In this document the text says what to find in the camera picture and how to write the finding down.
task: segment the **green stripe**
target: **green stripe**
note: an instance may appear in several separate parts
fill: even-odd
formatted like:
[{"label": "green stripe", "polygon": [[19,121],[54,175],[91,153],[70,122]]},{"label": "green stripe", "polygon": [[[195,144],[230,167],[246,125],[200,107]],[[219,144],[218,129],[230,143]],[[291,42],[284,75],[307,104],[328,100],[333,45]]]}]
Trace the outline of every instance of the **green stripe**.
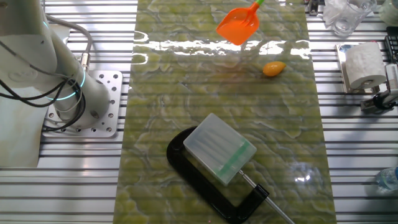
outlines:
[{"label": "green stripe", "polygon": [[224,167],[217,172],[217,175],[219,177],[223,176],[229,168],[231,168],[232,164],[234,164],[238,159],[239,156],[242,155],[242,153],[245,152],[245,150],[248,148],[249,142],[244,139],[243,145],[232,155],[232,157],[229,159],[229,161],[224,165]]}]

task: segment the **glass cup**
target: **glass cup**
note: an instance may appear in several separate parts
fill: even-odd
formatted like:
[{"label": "glass cup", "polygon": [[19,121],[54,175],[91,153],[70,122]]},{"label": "glass cup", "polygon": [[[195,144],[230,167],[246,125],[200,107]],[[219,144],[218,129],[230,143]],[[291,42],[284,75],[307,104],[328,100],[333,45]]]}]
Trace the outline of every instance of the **glass cup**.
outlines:
[{"label": "glass cup", "polygon": [[398,26],[398,0],[386,0],[379,11],[380,19],[390,26]]},{"label": "glass cup", "polygon": [[337,15],[331,27],[336,35],[351,35],[376,6],[376,0],[346,0],[344,9]]}]

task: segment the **mounting plate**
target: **mounting plate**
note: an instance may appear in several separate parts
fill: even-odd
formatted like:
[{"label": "mounting plate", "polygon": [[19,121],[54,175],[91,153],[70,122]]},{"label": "mounting plate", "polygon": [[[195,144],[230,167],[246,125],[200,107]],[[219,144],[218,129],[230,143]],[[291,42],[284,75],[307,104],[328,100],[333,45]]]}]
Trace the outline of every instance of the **mounting plate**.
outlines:
[{"label": "mounting plate", "polygon": [[[109,90],[109,108],[105,115],[89,128],[79,129],[69,127],[59,131],[43,133],[43,136],[47,138],[109,138],[116,134],[118,127],[121,88],[123,82],[122,73],[101,70],[90,71],[89,73],[91,77],[101,81]],[[53,105],[49,106],[45,117],[53,121],[61,121]],[[55,124],[47,119],[44,121],[44,124],[47,126],[62,125],[62,123]]]},{"label": "mounting plate", "polygon": [[355,90],[355,89],[352,89],[349,85],[348,75],[347,75],[347,70],[346,70],[346,52],[348,49],[354,47],[355,45],[358,45],[358,44],[337,44],[336,45],[338,63],[341,68],[341,73],[343,74],[344,92],[345,93],[359,93],[359,94],[378,93],[380,91],[380,86],[375,86],[373,88],[368,88],[368,89],[364,89],[364,90]]}]

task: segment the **green marble mat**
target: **green marble mat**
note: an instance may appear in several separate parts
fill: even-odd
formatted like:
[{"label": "green marble mat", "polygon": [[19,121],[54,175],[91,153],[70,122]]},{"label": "green marble mat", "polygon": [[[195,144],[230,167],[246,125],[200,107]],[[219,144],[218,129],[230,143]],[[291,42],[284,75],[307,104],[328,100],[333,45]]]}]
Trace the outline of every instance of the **green marble mat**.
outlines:
[{"label": "green marble mat", "polygon": [[[296,223],[336,223],[304,6],[266,0],[246,44],[223,40],[218,23],[251,3],[139,0],[114,223],[224,223],[166,159],[173,137],[210,113],[257,147],[243,171]],[[275,60],[287,67],[265,78]],[[197,167],[235,205],[251,191]],[[284,223],[266,203],[248,222]]]}]

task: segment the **aluminum rail table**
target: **aluminum rail table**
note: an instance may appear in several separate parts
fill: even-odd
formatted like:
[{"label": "aluminum rail table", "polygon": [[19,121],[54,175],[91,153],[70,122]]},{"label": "aluminum rail table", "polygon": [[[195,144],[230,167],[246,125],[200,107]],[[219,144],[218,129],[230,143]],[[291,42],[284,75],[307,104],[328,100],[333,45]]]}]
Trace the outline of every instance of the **aluminum rail table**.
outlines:
[{"label": "aluminum rail table", "polygon": [[[46,1],[51,16],[76,22],[93,35],[92,70],[123,73],[118,134],[112,139],[43,139],[36,169],[0,169],[0,224],[110,224],[118,182],[137,0]],[[323,6],[307,15],[320,110],[338,223],[398,223],[398,197],[368,187],[381,169],[398,165],[398,110],[365,115],[345,95],[335,45],[375,40],[384,50],[386,25],[378,13],[341,39],[325,29]],[[68,47],[79,56],[85,38],[72,31]]]}]

